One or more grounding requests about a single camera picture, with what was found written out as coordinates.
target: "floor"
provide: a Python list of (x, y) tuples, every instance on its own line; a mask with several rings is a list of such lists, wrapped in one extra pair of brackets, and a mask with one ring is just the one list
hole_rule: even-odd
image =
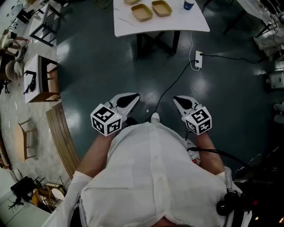
[[(202, 7), (205, 0), (196, 2)], [(192, 59), (195, 50), (252, 61), (260, 59), (252, 41), (252, 36), (263, 28), (258, 19), (246, 15), (233, 30), (222, 35), (241, 11), (237, 1), (232, 6), (229, 2), (215, 0), (204, 10), (211, 31), (192, 32)], [(136, 37), (114, 35), (112, 5), (102, 9), (93, 0), (85, 0), (71, 4), (63, 14), (57, 37), (59, 85), (67, 124), (82, 158), (97, 135), (90, 121), (96, 106), (116, 94), (138, 92), (141, 100), (132, 117), (144, 122), (161, 94), (189, 62), (191, 44), (189, 31), (182, 31), (175, 56), (154, 46), (146, 57), (137, 59)], [(171, 43), (172, 38), (173, 32), (167, 32), (162, 39)], [(204, 58), (201, 70), (188, 68), (165, 94), (157, 110), (161, 122), (184, 136), (186, 128), (172, 98), (192, 96), (212, 115), (213, 129), (209, 134), (215, 146), (254, 164), (271, 149), (272, 105), (282, 101), (281, 93), (264, 91), (262, 74), (281, 67), (279, 62), (251, 64)], [(241, 167), (232, 160), (223, 160), (234, 172)]]
[[(23, 37), (29, 38), (30, 25), (31, 22), (27, 25)], [(22, 64), (26, 64), (36, 53), (56, 60), (56, 46), (49, 47), (33, 39), (28, 45)], [(45, 177), (43, 183), (56, 183), (61, 176), (65, 184), (69, 176), (57, 153), (45, 114), (56, 103), (25, 104), (23, 83), (24, 78), (21, 77), (17, 82), (8, 85), (9, 94), (5, 94), (2, 90), (0, 95), (1, 132), (12, 168), (18, 169), (22, 176), (33, 179), (38, 176), (40, 179)], [(14, 127), (17, 122), (21, 123), (27, 119), (30, 121), (23, 125), (24, 129), (37, 129), (36, 133), (28, 135), (28, 145), (32, 147), (28, 149), (29, 153), (35, 154), (36, 158), (27, 159), (22, 163), (15, 151)]]

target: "wooden chair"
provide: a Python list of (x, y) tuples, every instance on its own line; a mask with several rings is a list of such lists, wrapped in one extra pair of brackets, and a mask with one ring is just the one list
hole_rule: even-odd
[(32, 130), (28, 130), (25, 131), (21, 125), (23, 125), (24, 123), (29, 122), (29, 120), (23, 122), (23, 123), (17, 123), (15, 126), (15, 146), (16, 146), (16, 152), (18, 154), (19, 159), (22, 162), (25, 162), (26, 159), (28, 158), (32, 158), (35, 157), (35, 155), (33, 156), (29, 156), (27, 155), (27, 148), (29, 148), (27, 146), (27, 133), (31, 133), (31, 132), (35, 132), (36, 129), (32, 129)]

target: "wooden tray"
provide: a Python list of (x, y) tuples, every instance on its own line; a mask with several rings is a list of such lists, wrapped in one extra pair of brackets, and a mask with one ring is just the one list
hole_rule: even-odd
[(152, 8), (159, 17), (169, 16), (172, 13), (171, 7), (163, 0), (153, 1)]
[(136, 3), (140, 2), (141, 0), (124, 0), (124, 3), (127, 5), (135, 5)]
[(131, 7), (133, 16), (140, 22), (150, 20), (153, 17), (152, 11), (144, 4)]

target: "electrical outlet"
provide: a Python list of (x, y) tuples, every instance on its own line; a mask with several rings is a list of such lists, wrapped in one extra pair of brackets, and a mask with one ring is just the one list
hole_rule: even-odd
[(195, 60), (198, 62), (194, 62), (194, 66), (196, 68), (202, 68), (202, 52), (200, 51), (195, 51)]

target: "paper cup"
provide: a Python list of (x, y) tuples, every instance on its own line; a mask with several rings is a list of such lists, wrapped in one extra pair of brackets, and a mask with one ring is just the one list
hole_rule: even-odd
[(185, 0), (183, 8), (185, 8), (186, 10), (190, 10), (193, 7), (194, 2), (194, 0)]

